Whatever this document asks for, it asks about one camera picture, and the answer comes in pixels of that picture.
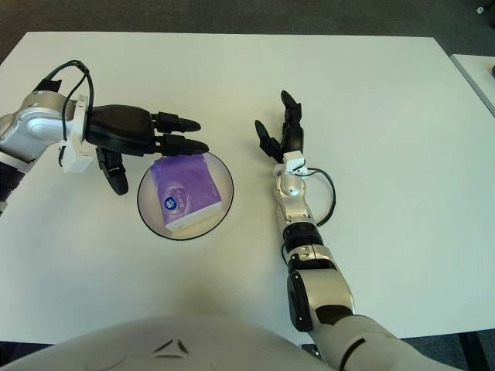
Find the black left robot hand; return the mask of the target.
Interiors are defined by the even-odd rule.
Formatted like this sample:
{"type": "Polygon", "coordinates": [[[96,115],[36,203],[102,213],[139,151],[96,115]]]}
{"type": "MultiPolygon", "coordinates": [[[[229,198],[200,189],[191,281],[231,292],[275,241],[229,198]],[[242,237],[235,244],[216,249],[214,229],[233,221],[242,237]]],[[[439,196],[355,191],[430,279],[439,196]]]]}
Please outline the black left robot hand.
{"type": "Polygon", "coordinates": [[[206,144],[183,136],[199,129],[199,123],[176,114],[152,114],[139,107],[112,104],[92,110],[84,140],[96,147],[100,170],[113,191],[122,196],[128,192],[123,155],[175,157],[207,153],[206,144]]]}

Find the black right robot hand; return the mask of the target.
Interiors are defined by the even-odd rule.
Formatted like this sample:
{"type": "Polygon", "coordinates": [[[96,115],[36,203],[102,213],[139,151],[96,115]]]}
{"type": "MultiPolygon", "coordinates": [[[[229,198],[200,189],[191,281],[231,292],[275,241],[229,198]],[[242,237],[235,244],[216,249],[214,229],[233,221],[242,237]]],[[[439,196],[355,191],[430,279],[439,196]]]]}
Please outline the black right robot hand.
{"type": "Polygon", "coordinates": [[[259,120],[254,122],[261,150],[277,163],[283,163],[285,153],[292,151],[303,153],[304,146],[304,131],[301,126],[302,105],[297,103],[286,90],[282,90],[281,100],[285,113],[280,142],[269,135],[266,127],[259,120]]]}

